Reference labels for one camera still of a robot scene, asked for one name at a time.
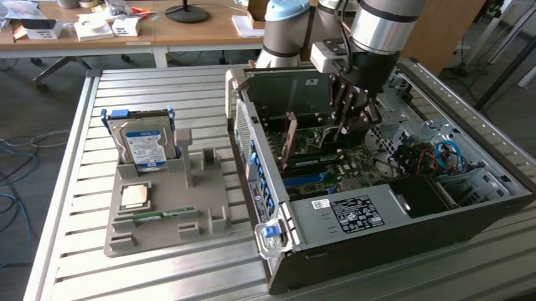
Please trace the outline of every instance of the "barcode label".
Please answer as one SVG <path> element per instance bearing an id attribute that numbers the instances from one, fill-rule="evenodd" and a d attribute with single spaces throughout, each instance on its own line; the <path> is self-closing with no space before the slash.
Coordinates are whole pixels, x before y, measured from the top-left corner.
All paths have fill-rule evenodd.
<path id="1" fill-rule="evenodd" d="M 319 199 L 318 201 L 311 201 L 314 209 L 322 209 L 328 207 L 328 199 Z"/>

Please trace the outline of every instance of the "blue cable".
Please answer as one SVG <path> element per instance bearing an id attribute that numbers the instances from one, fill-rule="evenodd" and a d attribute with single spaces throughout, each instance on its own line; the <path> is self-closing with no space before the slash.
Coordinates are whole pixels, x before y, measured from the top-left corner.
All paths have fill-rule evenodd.
<path id="1" fill-rule="evenodd" d="M 455 145 L 455 143 L 453 143 L 453 142 L 449 141 L 449 140 L 442 140 L 442 141 L 437 142 L 437 144 L 435 144 L 435 146 L 434 146 L 435 159 L 437 159 L 438 165 L 441 165 L 442 168 L 446 168 L 446 164 L 443 163 L 443 161 L 442 161 L 441 158 L 439 158 L 438 147 L 439 147 L 441 144 L 446 144 L 446 145 L 449 145 L 449 146 L 454 149 L 455 155 L 457 155 L 458 158 L 459 158 L 459 168 L 461 168 L 461 171 L 463 172 L 463 170 L 465 170 L 465 164 L 462 163 L 462 155 L 461 155 L 459 148 L 458 148 L 458 146 Z"/>
<path id="2" fill-rule="evenodd" d="M 0 193 L 0 196 L 2 196 L 2 197 L 5 197 L 5 198 L 13 199 L 13 200 L 17 202 L 18 207 L 20 207 L 20 209 L 21 209 L 22 217 L 24 217 L 24 221 L 25 221 L 25 227 L 26 227 L 26 229 L 28 229 L 28 246 L 26 246 L 26 249 L 25 249 L 25 250 L 28 250 L 29 247 L 30 247 L 30 245 L 32 245 L 32 227 L 30 227 L 30 221 L 29 221 L 29 219 L 28 219 L 28 212 L 25 211 L 24 204 L 22 204 L 22 202 L 20 201 L 20 199 L 18 199 L 16 196 L 13 196 L 12 194 Z M 13 259 L 18 259 L 20 256 L 21 256 L 24 253 L 25 253 L 25 252 L 20 252 L 20 253 L 18 253 L 18 256 L 16 256 Z M 5 265 L 8 265 L 8 264 L 9 264 L 8 262 L 0 263 L 0 268 L 2 268 L 2 267 L 4 267 Z"/>
<path id="3" fill-rule="evenodd" d="M 0 184 L 0 186 L 6 186 L 6 185 L 9 185 L 9 184 L 12 184 L 12 183 L 14 183 L 14 182 L 17 182 L 17 181 L 20 181 L 22 178 L 25 178 L 30 173 L 32 173 L 32 171 L 37 168 L 37 157 L 36 157 L 36 155 L 34 154 L 30 154 L 30 153 L 28 153 L 28 152 L 16 152 L 16 151 L 13 151 L 13 150 L 10 150 L 9 148 L 6 148 L 5 146 L 2 146 L 1 144 L 0 144 L 0 149 L 2 149 L 5 152 L 8 152 L 9 154 L 13 154 L 13 155 L 18 155 L 18 156 L 26 156 L 26 157 L 32 157 L 32 159 L 33 159 L 33 165 L 32 165 L 32 168 L 25 172 L 25 174 L 22 174 L 18 178 L 16 178 L 14 180 L 12 180 L 12 181 L 5 181 L 2 184 Z"/>

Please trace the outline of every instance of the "table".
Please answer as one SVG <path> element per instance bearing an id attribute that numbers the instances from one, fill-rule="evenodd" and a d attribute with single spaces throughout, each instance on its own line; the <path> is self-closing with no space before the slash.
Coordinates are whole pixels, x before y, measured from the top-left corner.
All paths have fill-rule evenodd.
<path id="1" fill-rule="evenodd" d="M 163 11 L 177 4 L 176 1 L 128 1 L 129 5 L 157 11 L 159 19 L 141 21 L 140 35 L 114 37 L 102 40 L 78 42 L 73 28 L 64 28 L 57 40 L 29 40 L 28 37 L 13 41 L 8 26 L 0 32 L 1 58 L 42 58 L 49 56 L 120 55 L 152 53 L 156 67 L 167 67 L 165 53 L 171 51 L 244 50 L 260 49 L 262 39 L 243 39 L 237 36 L 231 22 L 231 15 L 244 15 L 240 11 L 221 6 L 203 6 L 209 12 L 209 19 L 197 24 L 180 24 L 167 19 Z M 212 4 L 235 5 L 232 0 L 211 0 Z M 46 18 L 62 22 L 74 22 L 76 14 L 89 13 L 86 8 L 61 9 L 56 2 L 41 2 L 40 10 Z"/>
<path id="2" fill-rule="evenodd" d="M 536 286 L 536 204 L 469 242 L 278 296 L 267 285 L 225 134 L 224 73 L 245 65 L 109 70 L 86 78 L 32 268 L 29 300 L 502 300 Z M 422 80 L 433 80 L 422 73 Z M 451 95 L 439 82 L 437 93 Z M 429 118 L 438 112 L 415 95 Z M 102 252 L 117 151 L 98 114 L 171 105 L 191 127 L 189 150 L 217 148 L 232 234 L 225 238 L 106 258 Z M 536 162 L 470 106 L 459 114 L 536 181 Z"/>

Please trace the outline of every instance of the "aluminum workbench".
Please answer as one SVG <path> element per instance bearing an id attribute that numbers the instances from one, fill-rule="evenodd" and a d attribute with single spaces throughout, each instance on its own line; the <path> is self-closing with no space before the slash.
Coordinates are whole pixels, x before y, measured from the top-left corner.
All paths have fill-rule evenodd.
<path id="1" fill-rule="evenodd" d="M 225 132 L 224 73 L 244 67 L 89 71 L 24 300 L 502 300 L 533 288 L 532 204 L 466 243 L 283 295 L 266 294 Z M 192 129 L 189 150 L 217 148 L 232 234 L 106 258 L 102 244 L 117 151 L 100 110 L 167 105 L 176 111 L 176 127 Z"/>

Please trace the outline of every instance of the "blue ram slot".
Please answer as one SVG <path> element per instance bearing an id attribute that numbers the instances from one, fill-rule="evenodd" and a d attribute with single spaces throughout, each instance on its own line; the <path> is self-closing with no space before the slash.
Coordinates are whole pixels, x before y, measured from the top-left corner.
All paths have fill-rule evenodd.
<path id="1" fill-rule="evenodd" d="M 323 180 L 326 179 L 326 176 L 327 176 L 327 172 L 322 172 L 319 174 L 315 174 L 314 176 L 295 177 L 294 179 L 284 179 L 283 185 L 291 186 L 291 185 L 300 185 L 300 184 L 307 184 L 307 183 L 314 183 L 314 182 L 323 182 Z"/>

